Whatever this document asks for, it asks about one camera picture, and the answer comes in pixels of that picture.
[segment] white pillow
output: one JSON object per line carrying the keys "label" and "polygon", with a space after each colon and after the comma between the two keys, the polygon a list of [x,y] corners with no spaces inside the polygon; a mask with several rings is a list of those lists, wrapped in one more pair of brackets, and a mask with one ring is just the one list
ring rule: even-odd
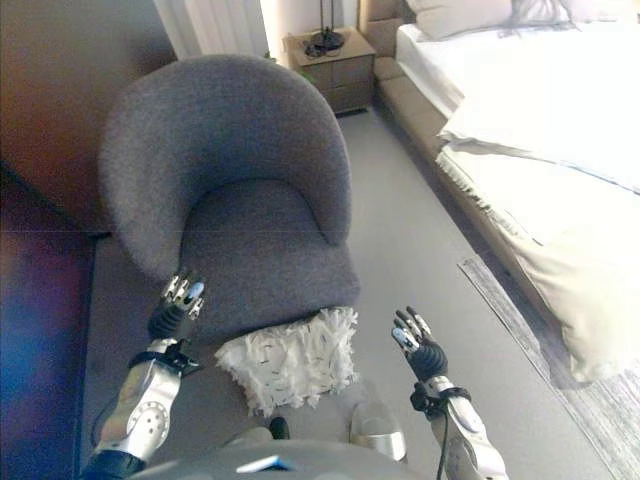
{"label": "white pillow", "polygon": [[511,0],[407,0],[416,24],[432,40],[502,25],[511,17]]}
{"label": "white pillow", "polygon": [[565,0],[516,0],[512,25],[554,25],[569,21]]}
{"label": "white pillow", "polygon": [[564,0],[574,22],[636,23],[633,0]]}
{"label": "white pillow", "polygon": [[554,25],[573,22],[635,23],[633,0],[514,0],[511,24]]}
{"label": "white pillow", "polygon": [[270,416],[277,406],[317,405],[320,394],[337,393],[357,380],[351,360],[349,307],[323,309],[310,320],[269,327],[225,343],[218,366],[244,388],[249,414]]}

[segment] white shaggy cushion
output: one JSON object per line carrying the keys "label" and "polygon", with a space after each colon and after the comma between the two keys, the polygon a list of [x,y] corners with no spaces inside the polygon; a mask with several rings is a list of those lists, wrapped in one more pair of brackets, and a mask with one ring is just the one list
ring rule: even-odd
{"label": "white shaggy cushion", "polygon": [[215,354],[245,390],[249,414],[317,405],[357,380],[351,360],[352,308],[323,309],[310,320],[269,327],[225,343]]}

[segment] area rug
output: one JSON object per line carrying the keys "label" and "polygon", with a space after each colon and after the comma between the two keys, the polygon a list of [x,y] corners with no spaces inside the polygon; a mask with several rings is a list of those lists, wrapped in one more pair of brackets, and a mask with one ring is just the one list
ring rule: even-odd
{"label": "area rug", "polygon": [[[458,266],[558,396],[614,478],[640,478],[640,362],[617,377],[577,383],[569,373],[568,353],[559,330],[545,322],[513,286],[505,285],[515,292],[512,301],[479,256]],[[506,283],[515,283],[506,279]]]}

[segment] robot finger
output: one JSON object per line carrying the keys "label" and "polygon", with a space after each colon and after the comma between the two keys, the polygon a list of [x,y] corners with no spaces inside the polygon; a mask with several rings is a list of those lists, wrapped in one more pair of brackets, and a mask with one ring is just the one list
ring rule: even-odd
{"label": "robot finger", "polygon": [[427,322],[424,321],[424,318],[422,318],[422,315],[420,315],[418,312],[416,312],[413,309],[413,307],[410,307],[410,306],[407,306],[407,312],[409,312],[409,314],[413,317],[415,322],[418,324],[418,327],[420,328],[422,336],[428,340],[433,341],[433,336],[431,335],[431,328],[429,328],[429,325],[427,325]]}
{"label": "robot finger", "polygon": [[394,328],[391,330],[391,336],[398,342],[405,354],[416,352],[420,348],[420,344],[413,338],[413,335],[403,328]]}
{"label": "robot finger", "polygon": [[420,329],[416,325],[416,322],[414,322],[412,318],[410,318],[406,313],[400,310],[396,310],[396,315],[400,317],[399,319],[397,319],[400,325],[398,325],[398,323],[396,323],[396,325],[404,328],[405,330],[410,332],[417,340],[420,340],[420,338],[422,337],[422,332],[420,332]]}
{"label": "robot finger", "polygon": [[195,320],[196,317],[200,315],[200,310],[202,309],[202,305],[204,305],[204,298],[202,298],[204,288],[204,282],[195,282],[189,287],[189,290],[182,300],[185,308],[189,311],[189,318],[191,320]]}
{"label": "robot finger", "polygon": [[180,272],[178,278],[178,286],[175,289],[173,296],[170,298],[173,303],[182,303],[182,300],[187,294],[187,291],[191,287],[191,278],[191,271],[184,269]]}
{"label": "robot finger", "polygon": [[172,299],[175,296],[178,286],[180,285],[181,278],[182,276],[179,273],[176,273],[171,277],[169,282],[167,282],[167,285],[164,287],[164,290],[162,290],[162,298]]}

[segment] gray armchair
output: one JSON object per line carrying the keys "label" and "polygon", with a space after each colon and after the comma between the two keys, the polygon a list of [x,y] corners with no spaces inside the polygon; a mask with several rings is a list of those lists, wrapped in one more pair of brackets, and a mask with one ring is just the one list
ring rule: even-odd
{"label": "gray armchair", "polygon": [[335,117],[309,82],[218,55],[131,85],[100,152],[112,229],[138,267],[207,278],[198,339],[353,305],[351,176]]}

